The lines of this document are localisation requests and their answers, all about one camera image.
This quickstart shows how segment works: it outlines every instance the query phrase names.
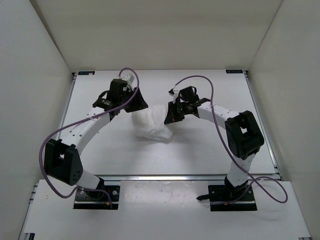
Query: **black bracket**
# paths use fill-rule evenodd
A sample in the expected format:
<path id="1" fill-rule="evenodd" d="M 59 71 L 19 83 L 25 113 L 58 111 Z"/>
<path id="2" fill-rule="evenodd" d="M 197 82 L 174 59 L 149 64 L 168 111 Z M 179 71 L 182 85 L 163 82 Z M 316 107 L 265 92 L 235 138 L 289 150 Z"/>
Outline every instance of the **black bracket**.
<path id="1" fill-rule="evenodd" d="M 229 204 L 216 204 L 221 202 L 229 202 L 235 197 L 230 198 L 229 190 L 226 189 L 225 185 L 209 185 L 209 200 L 210 200 L 210 211 L 211 212 L 228 212 L 228 211 L 256 211 L 257 205 L 255 195 L 250 186 L 246 194 L 237 200 Z"/>
<path id="2" fill-rule="evenodd" d="M 95 210 L 118 210 L 120 186 L 119 185 L 104 185 L 104 190 L 109 193 L 111 205 L 108 203 L 108 197 L 103 194 L 98 199 L 90 197 L 88 192 L 77 189 L 75 193 L 73 208 L 74 209 L 95 209 Z"/>

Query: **white cloth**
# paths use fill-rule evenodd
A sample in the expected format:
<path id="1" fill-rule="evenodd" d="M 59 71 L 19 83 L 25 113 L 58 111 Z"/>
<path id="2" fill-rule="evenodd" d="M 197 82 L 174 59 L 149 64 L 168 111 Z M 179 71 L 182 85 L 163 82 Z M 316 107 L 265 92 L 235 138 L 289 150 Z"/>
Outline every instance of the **white cloth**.
<path id="1" fill-rule="evenodd" d="M 135 135 L 156 141 L 169 142 L 173 131 L 165 125 L 167 105 L 149 106 L 131 115 Z"/>

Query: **black mounting base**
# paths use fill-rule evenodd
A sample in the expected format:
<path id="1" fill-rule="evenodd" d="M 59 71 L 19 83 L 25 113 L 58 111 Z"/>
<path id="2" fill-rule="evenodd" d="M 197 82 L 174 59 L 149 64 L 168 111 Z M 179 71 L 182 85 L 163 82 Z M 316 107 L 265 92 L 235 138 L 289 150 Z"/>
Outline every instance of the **black mounting base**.
<path id="1" fill-rule="evenodd" d="M 255 195 L 252 187 L 248 192 L 238 201 L 230 204 L 218 204 L 214 203 L 228 202 L 232 201 L 228 194 L 226 194 L 225 185 L 209 185 L 210 194 L 210 211 L 211 212 L 227 212 L 227 211 L 256 211 L 257 205 L 255 200 Z"/>
<path id="2" fill-rule="evenodd" d="M 108 197 L 105 194 L 101 197 L 101 199 L 93 199 L 81 189 L 77 189 L 75 193 L 73 209 L 118 210 L 120 186 L 105 185 L 104 190 L 106 190 L 106 192 L 110 195 L 112 209 L 111 205 L 108 203 Z"/>

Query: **purple cable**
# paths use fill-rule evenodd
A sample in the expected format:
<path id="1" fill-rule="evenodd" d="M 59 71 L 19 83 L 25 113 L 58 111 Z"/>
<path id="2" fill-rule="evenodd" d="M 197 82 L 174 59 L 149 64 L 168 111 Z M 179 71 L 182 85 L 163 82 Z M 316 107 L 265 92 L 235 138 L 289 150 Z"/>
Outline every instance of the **purple cable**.
<path id="1" fill-rule="evenodd" d="M 61 132 L 62 130 L 65 130 L 65 129 L 70 128 L 70 127 L 75 126 L 75 125 L 83 124 L 83 123 L 85 123 L 85 122 L 87 122 L 87 121 L 90 121 L 90 120 L 92 120 L 92 119 L 95 119 L 95 118 L 98 118 L 98 117 L 100 117 L 100 116 L 106 115 L 106 114 L 108 114 L 108 113 L 110 113 L 110 112 L 112 112 L 112 111 L 116 111 L 116 110 L 122 109 L 122 108 L 124 108 L 128 103 L 130 103 L 131 100 L 136 96 L 136 94 L 137 94 L 137 92 L 138 92 L 138 90 L 139 90 L 139 84 L 140 84 L 140 82 L 139 82 L 138 74 L 137 74 L 133 69 L 131 69 L 131 68 L 129 68 L 129 67 L 123 68 L 123 69 L 119 72 L 119 77 L 121 76 L 121 74 L 122 74 L 122 72 L 123 72 L 124 70 L 129 70 L 129 71 L 133 72 L 133 74 L 135 75 L 135 78 L 136 78 L 136 89 L 135 89 L 134 93 L 132 94 L 132 96 L 131 96 L 124 104 L 121 104 L 120 106 L 117 106 L 117 107 L 115 107 L 115 108 L 113 108 L 113 109 L 110 109 L 110 110 L 108 110 L 108 111 L 99 113 L 99 114 L 97 114 L 97 115 L 90 116 L 90 117 L 84 118 L 84 119 L 82 119 L 82 120 L 76 121 L 76 122 L 74 122 L 74 123 L 70 123 L 70 124 L 68 124 L 68 125 L 66 125 L 66 126 L 63 126 L 63 127 L 59 128 L 59 129 L 55 130 L 55 131 L 52 132 L 51 134 L 49 134 L 49 135 L 44 139 L 43 143 L 41 144 L 41 147 L 40 147 L 40 150 L 39 150 L 39 156 L 38 156 L 39 165 L 40 165 L 40 170 L 41 170 L 41 172 L 42 172 L 42 175 L 43 175 L 46 183 L 50 186 L 50 188 L 52 189 L 52 191 L 54 191 L 54 193 L 57 194 L 60 198 L 63 198 L 63 199 L 70 198 L 77 189 L 82 189 L 82 187 L 76 186 L 76 187 L 70 192 L 70 194 L 68 194 L 68 195 L 62 195 L 62 194 L 55 188 L 55 186 L 51 183 L 50 179 L 48 178 L 48 175 L 47 175 L 47 173 L 46 173 L 46 171 L 45 171 L 45 167 L 44 167 L 44 164 L 43 164 L 43 157 L 42 157 L 42 155 L 43 155 L 44 148 L 45 148 L 47 142 L 48 142 L 54 135 L 56 135 L 57 133 Z M 108 197 L 108 201 L 110 202 L 110 207 L 112 208 L 112 202 L 111 202 L 110 195 L 109 195 L 105 190 L 102 190 L 102 189 L 90 189 L 90 188 L 84 188 L 84 190 L 86 190 L 86 191 L 92 191 L 92 192 L 102 192 L 102 193 L 106 194 L 107 197 Z"/>
<path id="2" fill-rule="evenodd" d="M 236 201 L 238 201 L 239 199 L 241 199 L 246 193 L 247 191 L 249 191 L 249 188 L 251 187 L 251 185 L 253 183 L 256 183 L 270 198 L 272 198 L 273 200 L 275 200 L 276 202 L 280 203 L 280 204 L 285 204 L 287 201 L 288 201 L 288 193 L 287 191 L 285 190 L 285 188 L 281 185 L 280 182 L 278 182 L 277 180 L 273 179 L 272 177 L 269 177 L 269 176 L 259 176 L 257 178 L 255 178 L 252 174 L 250 174 L 248 171 L 246 171 L 244 168 L 242 168 L 238 163 L 237 161 L 234 159 L 233 155 L 231 154 L 231 152 L 229 151 L 229 148 L 227 147 L 227 144 L 225 143 L 225 140 L 223 139 L 222 135 L 221 135 L 221 132 L 220 132 L 220 129 L 219 129 L 219 126 L 218 126 L 218 122 L 217 122 L 217 118 L 216 118 L 216 115 L 215 115 L 215 109 L 214 109 L 214 85 L 212 83 L 212 81 L 207 78 L 206 76 L 202 76 L 202 75 L 192 75 L 192 76 L 187 76 L 185 78 L 183 78 L 182 80 L 178 81 L 175 85 L 174 85 L 174 88 L 181 82 L 183 82 L 184 80 L 187 80 L 187 79 L 190 79 L 190 78 L 203 78 L 205 80 L 207 80 L 210 85 L 211 85 L 211 97 L 210 97 L 210 104 L 211 104 L 211 111 L 212 111 L 212 116 L 213 116 L 213 119 L 214 119 L 214 125 L 215 125 L 215 128 L 216 128 L 216 131 L 219 135 L 219 138 L 222 142 L 222 145 L 224 146 L 226 152 L 228 153 L 229 157 L 231 158 L 232 162 L 241 170 L 243 171 L 244 173 L 246 173 L 251 179 L 252 179 L 252 182 L 246 187 L 244 193 L 239 197 L 237 198 L 236 200 L 232 200 L 232 201 L 224 201 L 224 202 L 216 202 L 216 203 L 211 203 L 212 205 L 220 205 L 220 204 L 230 204 L 230 203 L 234 203 Z M 278 200 L 276 199 L 274 196 L 272 196 L 259 182 L 258 180 L 260 179 L 269 179 L 269 180 L 272 180 L 274 182 L 276 182 L 283 190 L 284 194 L 285 194 L 285 200 L 281 201 L 281 200 Z"/>

